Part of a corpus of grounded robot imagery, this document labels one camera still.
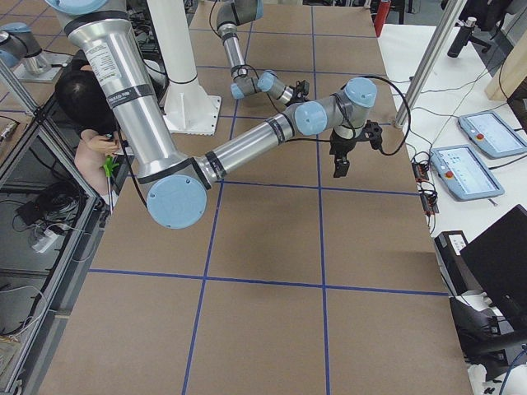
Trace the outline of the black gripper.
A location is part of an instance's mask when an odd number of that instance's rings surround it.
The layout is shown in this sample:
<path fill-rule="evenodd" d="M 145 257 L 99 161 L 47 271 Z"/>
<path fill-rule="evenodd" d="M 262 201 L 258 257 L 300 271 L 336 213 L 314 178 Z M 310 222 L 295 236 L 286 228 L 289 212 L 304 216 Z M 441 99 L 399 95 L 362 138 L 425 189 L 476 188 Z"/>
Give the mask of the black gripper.
<path fill-rule="evenodd" d="M 294 104 L 302 104 L 308 102 L 310 99 L 304 91 L 293 91 L 291 99 L 287 102 L 287 106 Z"/>
<path fill-rule="evenodd" d="M 334 157 L 334 178 L 347 176 L 350 167 L 347 154 L 355 148 L 356 144 L 356 138 L 347 139 L 339 136 L 337 133 L 331 134 L 329 154 Z"/>

